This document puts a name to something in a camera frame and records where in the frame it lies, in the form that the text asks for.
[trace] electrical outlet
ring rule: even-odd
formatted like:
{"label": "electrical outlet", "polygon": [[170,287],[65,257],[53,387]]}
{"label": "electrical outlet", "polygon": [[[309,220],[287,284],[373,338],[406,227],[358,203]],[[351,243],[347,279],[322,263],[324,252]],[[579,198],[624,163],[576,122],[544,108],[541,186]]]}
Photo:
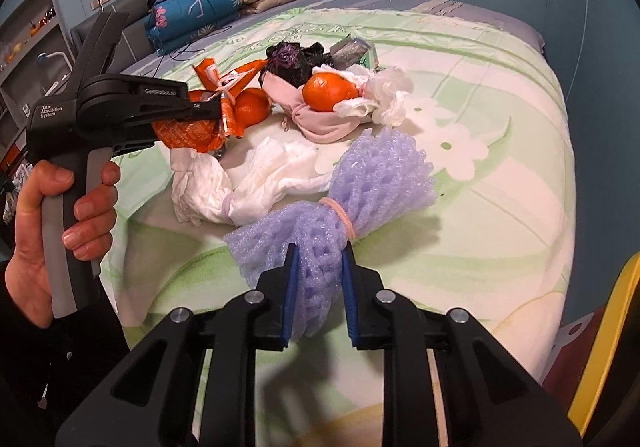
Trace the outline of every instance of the electrical outlet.
{"label": "electrical outlet", "polygon": [[95,10],[96,8],[100,8],[100,4],[105,4],[106,2],[110,2],[111,0],[92,0],[91,1],[91,10]]}

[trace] black plastic bag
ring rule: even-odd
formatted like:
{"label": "black plastic bag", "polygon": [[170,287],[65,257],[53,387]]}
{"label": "black plastic bag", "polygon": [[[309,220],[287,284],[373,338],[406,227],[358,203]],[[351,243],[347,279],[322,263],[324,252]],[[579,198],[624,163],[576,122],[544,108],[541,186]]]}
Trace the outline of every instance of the black plastic bag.
{"label": "black plastic bag", "polygon": [[267,48],[267,65],[260,72],[260,84],[264,74],[271,72],[298,88],[311,78],[314,66],[331,66],[333,62],[318,42],[303,48],[298,42],[283,41]]}

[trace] pink hair tie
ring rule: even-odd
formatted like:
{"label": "pink hair tie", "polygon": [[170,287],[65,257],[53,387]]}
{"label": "pink hair tie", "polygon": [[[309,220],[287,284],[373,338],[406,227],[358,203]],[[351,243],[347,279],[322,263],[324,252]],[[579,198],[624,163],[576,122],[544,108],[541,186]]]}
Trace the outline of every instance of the pink hair tie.
{"label": "pink hair tie", "polygon": [[234,221],[229,216],[229,211],[231,210],[231,200],[234,198],[234,192],[231,191],[228,193],[222,201],[222,206],[220,207],[220,212],[222,213],[222,217],[225,218],[226,222],[229,225],[235,225]]}
{"label": "pink hair tie", "polygon": [[345,210],[341,207],[341,205],[335,201],[333,198],[321,198],[318,203],[322,205],[327,205],[327,207],[331,207],[335,213],[338,215],[338,218],[344,223],[344,227],[347,230],[347,239],[349,241],[353,241],[356,238],[356,233],[353,231],[353,224],[349,219]]}

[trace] finger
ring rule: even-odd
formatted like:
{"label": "finger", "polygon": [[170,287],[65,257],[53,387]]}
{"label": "finger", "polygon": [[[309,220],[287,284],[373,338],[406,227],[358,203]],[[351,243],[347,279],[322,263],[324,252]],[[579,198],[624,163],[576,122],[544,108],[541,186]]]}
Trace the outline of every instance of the finger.
{"label": "finger", "polygon": [[120,167],[111,160],[104,164],[102,168],[102,183],[105,185],[114,185],[120,181]]}
{"label": "finger", "polygon": [[110,209],[94,218],[76,223],[62,234],[62,242],[69,250],[93,241],[96,237],[108,233],[116,224],[116,211]]}
{"label": "finger", "polygon": [[76,220],[83,221],[107,212],[118,201],[118,191],[112,185],[98,185],[74,205]]}
{"label": "finger", "polygon": [[74,174],[40,160],[24,183],[16,204],[16,214],[32,214],[40,210],[45,196],[56,196],[68,190],[74,182]]}
{"label": "finger", "polygon": [[96,237],[93,241],[89,241],[89,243],[86,243],[74,250],[74,256],[80,261],[100,259],[109,252],[112,243],[113,237],[111,237],[111,234],[103,234],[100,237]]}

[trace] gray bed sheet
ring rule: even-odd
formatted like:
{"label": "gray bed sheet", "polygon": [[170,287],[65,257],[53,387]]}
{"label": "gray bed sheet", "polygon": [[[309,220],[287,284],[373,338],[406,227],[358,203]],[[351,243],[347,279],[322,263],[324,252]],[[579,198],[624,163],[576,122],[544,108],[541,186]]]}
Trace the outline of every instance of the gray bed sheet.
{"label": "gray bed sheet", "polygon": [[529,43],[533,48],[543,53],[544,40],[542,36],[531,26],[511,16],[500,14],[486,8],[476,7],[451,0],[297,0],[287,5],[281,5],[261,14],[253,14],[241,18],[221,30],[207,37],[191,43],[185,49],[173,52],[171,55],[158,57],[149,55],[128,67],[123,73],[131,75],[145,75],[159,77],[174,68],[181,61],[192,58],[199,52],[221,39],[232,36],[256,23],[289,10],[290,8],[356,8],[357,10],[398,10],[401,12],[412,11],[448,18],[462,18],[467,21],[488,23],[500,30],[509,32]]}

